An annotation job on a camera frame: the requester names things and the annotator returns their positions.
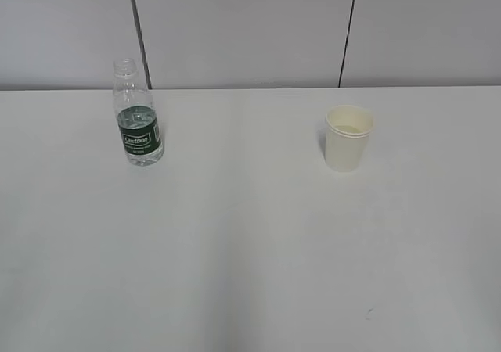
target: paper cup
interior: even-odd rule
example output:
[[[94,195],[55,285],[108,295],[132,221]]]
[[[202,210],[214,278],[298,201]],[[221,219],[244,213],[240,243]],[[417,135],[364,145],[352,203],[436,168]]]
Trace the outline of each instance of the paper cup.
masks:
[[[338,106],[326,116],[326,163],[335,171],[353,171],[373,128],[373,115],[357,106]]]

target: small mark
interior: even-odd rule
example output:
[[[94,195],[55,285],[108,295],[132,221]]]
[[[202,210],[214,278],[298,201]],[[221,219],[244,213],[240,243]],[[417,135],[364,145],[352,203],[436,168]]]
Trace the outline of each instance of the small mark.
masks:
[[[366,321],[370,321],[370,320],[372,320],[372,318],[370,317],[370,313],[371,313],[373,310],[374,310],[374,308],[373,308],[373,307],[371,307],[371,308],[367,311],[367,313],[366,313]]]

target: table surface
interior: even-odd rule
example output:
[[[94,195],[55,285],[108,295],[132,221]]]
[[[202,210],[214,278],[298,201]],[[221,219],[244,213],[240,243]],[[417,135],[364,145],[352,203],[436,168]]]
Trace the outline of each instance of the table surface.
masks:
[[[501,349],[501,88],[153,96],[141,168],[110,91],[0,92],[2,352]]]

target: bottle label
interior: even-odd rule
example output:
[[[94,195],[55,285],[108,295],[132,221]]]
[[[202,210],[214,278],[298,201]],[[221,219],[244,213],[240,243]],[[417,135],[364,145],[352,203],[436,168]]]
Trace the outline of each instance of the bottle label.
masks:
[[[160,131],[157,119],[140,129],[127,129],[120,125],[125,151],[132,155],[147,155],[160,146]]]

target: wall seam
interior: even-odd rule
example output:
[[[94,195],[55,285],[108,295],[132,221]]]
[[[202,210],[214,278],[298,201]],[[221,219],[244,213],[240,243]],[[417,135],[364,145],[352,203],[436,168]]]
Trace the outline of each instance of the wall seam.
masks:
[[[148,67],[148,59],[146,57],[146,50],[144,48],[144,41],[142,39],[141,23],[139,22],[138,6],[135,0],[131,0],[132,15],[134,16],[135,32],[138,35],[139,50],[141,51],[142,66],[144,67],[144,76],[146,78],[146,85],[151,89],[150,69]]]
[[[350,18],[348,20],[348,29],[346,31],[346,41],[344,43],[343,61],[341,62],[341,71],[339,72],[339,81],[337,82],[338,88],[341,87],[341,82],[343,80],[344,62],[346,61],[346,52],[348,50],[348,43],[350,40],[351,22],[353,20],[353,10],[354,9],[355,9],[355,0],[351,0]]]

